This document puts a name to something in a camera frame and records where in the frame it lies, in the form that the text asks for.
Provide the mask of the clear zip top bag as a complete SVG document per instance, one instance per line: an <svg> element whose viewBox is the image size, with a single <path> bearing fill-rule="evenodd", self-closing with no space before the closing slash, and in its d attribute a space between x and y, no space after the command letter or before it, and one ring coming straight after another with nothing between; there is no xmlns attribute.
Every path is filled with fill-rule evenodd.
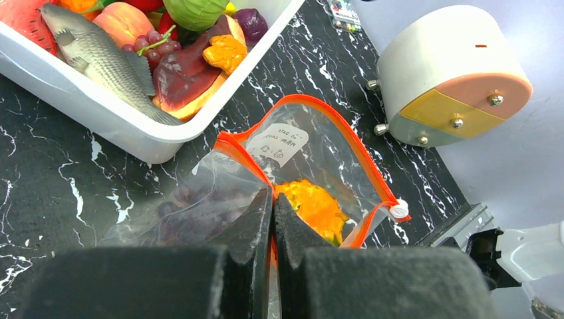
<svg viewBox="0 0 564 319"><path fill-rule="evenodd" d="M385 219L401 223L411 218L407 202L393 194L349 123L328 104L304 94L283 97L247 131L220 133L173 192L180 187L270 187L276 199L274 185L296 179L324 188L349 217L339 247L361 247ZM104 244L161 245L157 208L111 227Z"/></svg>

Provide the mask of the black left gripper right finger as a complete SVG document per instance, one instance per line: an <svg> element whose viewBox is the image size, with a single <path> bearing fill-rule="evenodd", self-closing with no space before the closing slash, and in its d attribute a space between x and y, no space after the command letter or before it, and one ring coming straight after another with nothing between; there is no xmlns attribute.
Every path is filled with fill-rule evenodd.
<svg viewBox="0 0 564 319"><path fill-rule="evenodd" d="M458 249L339 249L284 195L273 231L283 318L497 317L481 270Z"/></svg>

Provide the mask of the orange toy pineapple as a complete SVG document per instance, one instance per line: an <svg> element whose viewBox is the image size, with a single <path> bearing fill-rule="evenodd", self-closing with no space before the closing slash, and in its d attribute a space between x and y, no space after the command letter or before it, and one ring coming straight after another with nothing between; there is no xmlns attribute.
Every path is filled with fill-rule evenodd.
<svg viewBox="0 0 564 319"><path fill-rule="evenodd" d="M276 194L284 194L299 218L330 244L343 243L343 227L349 220L338 203L324 188L307 179L274 185Z"/></svg>

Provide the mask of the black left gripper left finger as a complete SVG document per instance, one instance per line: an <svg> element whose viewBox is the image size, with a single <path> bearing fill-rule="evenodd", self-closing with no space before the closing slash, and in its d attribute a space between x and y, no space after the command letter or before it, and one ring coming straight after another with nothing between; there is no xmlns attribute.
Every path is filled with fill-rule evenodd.
<svg viewBox="0 0 564 319"><path fill-rule="evenodd" d="M266 318L270 187L201 246L106 247L61 254L41 271L22 318Z"/></svg>

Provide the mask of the dark toy grapes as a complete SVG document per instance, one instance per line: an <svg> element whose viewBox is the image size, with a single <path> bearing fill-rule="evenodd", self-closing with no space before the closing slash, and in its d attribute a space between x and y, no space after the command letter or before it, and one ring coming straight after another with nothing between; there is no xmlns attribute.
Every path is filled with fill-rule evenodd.
<svg viewBox="0 0 564 319"><path fill-rule="evenodd" d="M161 245L198 245L225 230L250 206L258 189L176 189L156 210Z"/></svg>

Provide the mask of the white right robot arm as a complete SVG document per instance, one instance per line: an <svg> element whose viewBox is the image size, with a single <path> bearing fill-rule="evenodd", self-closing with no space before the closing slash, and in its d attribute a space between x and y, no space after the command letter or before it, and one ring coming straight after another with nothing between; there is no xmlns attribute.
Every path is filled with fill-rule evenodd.
<svg viewBox="0 0 564 319"><path fill-rule="evenodd" d="M490 290L563 273L563 222L474 233L466 252Z"/></svg>

